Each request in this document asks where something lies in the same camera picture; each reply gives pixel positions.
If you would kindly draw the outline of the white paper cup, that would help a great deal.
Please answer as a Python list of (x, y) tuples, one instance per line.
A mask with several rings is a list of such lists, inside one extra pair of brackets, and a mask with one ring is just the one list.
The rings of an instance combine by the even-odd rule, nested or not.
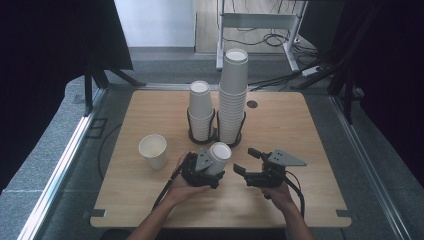
[(226, 163), (232, 156), (232, 151), (227, 144), (216, 142), (209, 148), (207, 154), (212, 159), (212, 165), (208, 167), (206, 174), (214, 176), (224, 170)]
[(163, 169), (167, 164), (167, 141), (159, 134), (145, 136), (138, 146), (139, 153), (154, 170)]

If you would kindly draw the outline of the black metal stand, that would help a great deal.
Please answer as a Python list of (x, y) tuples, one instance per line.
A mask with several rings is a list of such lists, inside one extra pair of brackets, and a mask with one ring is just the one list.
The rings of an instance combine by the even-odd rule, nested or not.
[(352, 67), (340, 70), (330, 82), (328, 87), (330, 95), (339, 95), (342, 101), (342, 113), (345, 120), (352, 124), (352, 102), (358, 101), (362, 96), (355, 90), (355, 71)]
[(85, 116), (88, 116), (94, 108), (93, 84), (96, 84), (100, 89), (107, 89), (109, 86), (109, 80), (105, 74), (106, 70), (112, 72), (132, 86), (146, 86), (146, 83), (134, 79), (121, 69), (104, 64), (103, 62), (97, 63), (95, 60), (89, 60), (84, 72)]

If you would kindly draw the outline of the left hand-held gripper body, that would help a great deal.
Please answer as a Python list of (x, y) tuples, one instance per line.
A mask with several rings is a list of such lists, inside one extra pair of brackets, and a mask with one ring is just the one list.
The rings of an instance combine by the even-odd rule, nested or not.
[(182, 163), (181, 175), (193, 187), (210, 186), (215, 188), (216, 179), (206, 174), (212, 163), (212, 159), (204, 149), (200, 149), (198, 153), (189, 152)]

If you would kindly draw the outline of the white metal desk frame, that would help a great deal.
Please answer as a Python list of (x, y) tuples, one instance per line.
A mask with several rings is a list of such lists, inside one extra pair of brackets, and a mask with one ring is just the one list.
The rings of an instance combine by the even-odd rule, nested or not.
[(282, 14), (256, 14), (256, 13), (231, 13), (225, 11), (225, 0), (217, 0), (218, 41), (216, 50), (216, 69), (223, 68), (224, 38), (226, 28), (256, 28), (256, 29), (285, 29), (289, 31), (289, 39), (283, 44), (283, 49), (293, 72), (300, 69), (293, 55), (294, 40), (297, 37), (307, 1), (301, 1), (296, 13)]

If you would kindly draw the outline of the short stack of paper cups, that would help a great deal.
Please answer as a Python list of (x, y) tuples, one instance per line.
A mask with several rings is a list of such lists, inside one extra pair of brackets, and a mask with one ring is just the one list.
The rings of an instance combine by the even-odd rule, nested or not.
[(190, 85), (188, 107), (189, 125), (194, 140), (206, 142), (211, 138), (214, 115), (209, 84), (205, 81), (194, 81)]

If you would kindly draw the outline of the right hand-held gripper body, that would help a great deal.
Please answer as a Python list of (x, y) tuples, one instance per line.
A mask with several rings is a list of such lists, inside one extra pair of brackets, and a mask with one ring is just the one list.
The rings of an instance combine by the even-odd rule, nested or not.
[(246, 172), (244, 176), (248, 186), (278, 187), (284, 182), (288, 166), (307, 165), (303, 160), (280, 149), (270, 153), (263, 153), (264, 159), (261, 159), (263, 162), (262, 170), (260, 172)]

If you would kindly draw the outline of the person's left hand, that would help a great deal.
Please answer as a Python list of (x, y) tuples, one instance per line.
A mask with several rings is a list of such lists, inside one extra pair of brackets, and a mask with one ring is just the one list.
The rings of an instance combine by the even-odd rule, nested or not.
[(171, 204), (172, 206), (176, 206), (195, 194), (206, 192), (210, 189), (208, 185), (193, 187), (190, 186), (186, 180), (179, 173), (178, 167), (183, 163), (188, 152), (184, 153), (179, 159), (174, 172), (176, 173), (175, 179), (172, 181), (163, 201)]

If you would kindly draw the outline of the grey table corner bracket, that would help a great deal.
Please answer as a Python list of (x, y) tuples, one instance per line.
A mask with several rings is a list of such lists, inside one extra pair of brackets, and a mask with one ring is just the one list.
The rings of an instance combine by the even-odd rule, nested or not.
[(338, 217), (351, 218), (352, 220), (358, 219), (357, 213), (350, 210), (336, 209), (336, 214)]
[(92, 209), (90, 211), (84, 211), (82, 213), (83, 219), (88, 219), (91, 217), (104, 217), (106, 214), (106, 211), (104, 209)]

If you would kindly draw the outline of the person's right hand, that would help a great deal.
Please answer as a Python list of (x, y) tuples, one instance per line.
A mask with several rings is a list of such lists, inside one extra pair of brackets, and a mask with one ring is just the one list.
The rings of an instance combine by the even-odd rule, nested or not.
[(261, 188), (263, 195), (269, 195), (274, 206), (282, 213), (288, 212), (290, 209), (296, 207), (288, 185), (283, 182), (279, 187), (275, 188)]

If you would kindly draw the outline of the white power strip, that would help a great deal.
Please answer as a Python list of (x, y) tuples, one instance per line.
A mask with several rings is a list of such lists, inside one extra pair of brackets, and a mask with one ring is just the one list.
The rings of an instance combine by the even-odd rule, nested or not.
[(308, 77), (310, 75), (314, 75), (317, 74), (319, 72), (321, 72), (323, 69), (320, 66), (314, 66), (308, 69), (305, 69), (302, 71), (302, 76), (303, 77)]

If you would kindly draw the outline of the tall stack of paper cups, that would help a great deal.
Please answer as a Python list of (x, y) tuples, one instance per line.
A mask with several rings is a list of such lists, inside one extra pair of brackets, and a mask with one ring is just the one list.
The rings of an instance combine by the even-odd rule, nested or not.
[(218, 136), (226, 144), (234, 144), (239, 138), (245, 119), (247, 78), (247, 52), (237, 48), (228, 50), (219, 82), (218, 110)]

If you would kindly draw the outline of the black wire cup holder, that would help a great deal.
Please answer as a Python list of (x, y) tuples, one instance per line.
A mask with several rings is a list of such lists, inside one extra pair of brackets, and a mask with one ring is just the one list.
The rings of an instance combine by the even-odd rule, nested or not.
[[(209, 144), (209, 143), (212, 143), (212, 142), (219, 142), (220, 141), (219, 126), (214, 127), (212, 125), (212, 120), (209, 121), (209, 128), (208, 128), (209, 137), (204, 141), (199, 141), (199, 140), (195, 139), (193, 132), (192, 132), (193, 128), (192, 128), (192, 122), (191, 122), (191, 117), (190, 117), (189, 111), (186, 111), (186, 116), (187, 116), (187, 121), (188, 121), (188, 126), (189, 126), (188, 137), (193, 143), (195, 143), (197, 145), (206, 145), (206, 144)], [(241, 139), (242, 139), (242, 128), (243, 128), (245, 119), (246, 119), (246, 117), (243, 117), (243, 120), (241, 122), (241, 126), (239, 127), (238, 132), (237, 132), (236, 140), (232, 143), (228, 143), (228, 146), (230, 148), (234, 148), (234, 147), (236, 147), (240, 144)]]

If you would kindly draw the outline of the black curtain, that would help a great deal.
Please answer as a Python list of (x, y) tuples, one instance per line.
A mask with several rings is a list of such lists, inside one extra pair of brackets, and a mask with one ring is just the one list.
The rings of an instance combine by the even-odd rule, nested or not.
[(377, 10), (350, 62), (361, 106), (424, 187), (424, 0), (312, 0), (341, 4), (330, 56), (347, 53), (359, 25)]
[(0, 191), (91, 66), (133, 68), (114, 0), (0, 0)]

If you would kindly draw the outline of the aluminium floor rail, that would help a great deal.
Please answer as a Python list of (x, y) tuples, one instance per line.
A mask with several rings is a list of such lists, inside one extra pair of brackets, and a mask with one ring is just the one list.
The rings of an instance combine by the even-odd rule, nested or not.
[(77, 155), (80, 145), (85, 138), (89, 126), (93, 122), (94, 115), (99, 109), (99, 104), (103, 100), (105, 94), (106, 90), (97, 89), (94, 91), (94, 95), (92, 97), (86, 97), (82, 101), (82, 104), (85, 104), (86, 100), (92, 100), (94, 105), (93, 110), (91, 113), (83, 112), (81, 114), (81, 117), (78, 119), (78, 124), (73, 129), (72, 135), (69, 137), (67, 144), (63, 149), (61, 156), (58, 158), (54, 169), (49, 175), (49, 179), (44, 188), (42, 190), (28, 191), (31, 193), (39, 193), (39, 198), (34, 204), (32, 211), (28, 215), (28, 218), (26, 219), (20, 234), (16, 237), (16, 240), (34, 240), (36, 238), (57, 194), (60, 191), (67, 172)]
[(376, 196), (376, 199), (389, 223), (397, 240), (412, 240), (410, 232), (405, 225), (405, 222), (395, 205), (387, 187), (377, 173), (368, 152), (360, 140), (356, 130), (346, 119), (340, 100), (330, 95), (329, 100), (334, 107), (337, 117), (342, 125), (342, 128), (347, 135), (347, 138), (357, 156), (357, 159), (367, 177), (368, 182)]

